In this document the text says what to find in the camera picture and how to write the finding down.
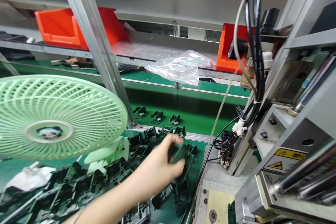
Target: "orange plastic bin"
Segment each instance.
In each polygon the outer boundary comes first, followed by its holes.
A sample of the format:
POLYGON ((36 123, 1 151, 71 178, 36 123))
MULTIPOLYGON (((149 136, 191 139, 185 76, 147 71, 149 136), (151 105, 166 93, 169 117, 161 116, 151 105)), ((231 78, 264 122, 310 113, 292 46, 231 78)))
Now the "orange plastic bin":
MULTIPOLYGON (((235 29, 234 24, 223 24, 222 34, 220 35, 220 42, 219 42, 219 49, 218 49, 218 56, 217 56, 217 65, 216 70, 225 71, 225 72, 235 72, 238 62, 237 60, 229 59, 228 53, 229 48, 231 45, 231 41, 233 39, 233 30, 235 29)), ((246 26, 238 26, 238 38, 246 39, 249 43, 249 38, 247 34, 246 26)))
MULTIPOLYGON (((110 44, 127 38, 115 9, 98 8, 110 44)), ((42 39, 49 45, 88 50, 84 36, 71 9, 35 12, 42 39)))

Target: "clear plastic bag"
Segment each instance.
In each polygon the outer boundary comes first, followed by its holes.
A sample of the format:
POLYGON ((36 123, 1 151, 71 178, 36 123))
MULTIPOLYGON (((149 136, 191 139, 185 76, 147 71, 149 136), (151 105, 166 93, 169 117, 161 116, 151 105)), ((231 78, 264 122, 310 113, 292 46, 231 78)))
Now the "clear plastic bag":
POLYGON ((178 58, 164 58, 147 65, 145 69, 167 80, 197 86, 199 67, 213 69, 216 63, 212 59, 189 50, 178 58))

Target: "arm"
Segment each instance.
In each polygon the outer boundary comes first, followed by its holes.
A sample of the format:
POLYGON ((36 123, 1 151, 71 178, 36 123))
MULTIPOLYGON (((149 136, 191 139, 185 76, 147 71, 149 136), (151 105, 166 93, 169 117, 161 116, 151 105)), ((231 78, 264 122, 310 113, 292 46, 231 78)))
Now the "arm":
MULTIPOLYGON (((183 139, 175 134, 167 135, 124 182, 91 202, 80 213, 76 224, 118 223, 138 202, 148 200, 180 176, 184 160, 176 164, 167 162, 168 148, 173 142, 182 143, 183 139)), ((72 224, 77 215, 64 223, 72 224)))

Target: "fan center cap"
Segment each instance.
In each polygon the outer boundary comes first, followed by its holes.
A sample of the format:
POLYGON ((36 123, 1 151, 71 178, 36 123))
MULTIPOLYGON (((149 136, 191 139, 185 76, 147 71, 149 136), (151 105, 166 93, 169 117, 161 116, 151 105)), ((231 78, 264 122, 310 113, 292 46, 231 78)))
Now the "fan center cap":
POLYGON ((74 130, 70 124, 62 121, 43 120, 30 124, 24 133, 30 141, 50 144, 68 139, 74 130))

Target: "white cloth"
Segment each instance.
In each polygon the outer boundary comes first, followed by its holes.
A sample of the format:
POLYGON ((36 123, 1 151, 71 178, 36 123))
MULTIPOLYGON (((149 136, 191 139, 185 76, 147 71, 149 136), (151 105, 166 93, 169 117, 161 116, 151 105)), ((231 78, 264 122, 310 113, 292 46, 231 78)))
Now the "white cloth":
POLYGON ((56 169, 51 167, 37 168, 35 166, 36 164, 34 163, 29 167, 23 168, 22 172, 16 174, 7 183, 5 190, 10 186, 17 187, 23 191, 30 191, 45 186, 51 177, 51 172, 56 169))

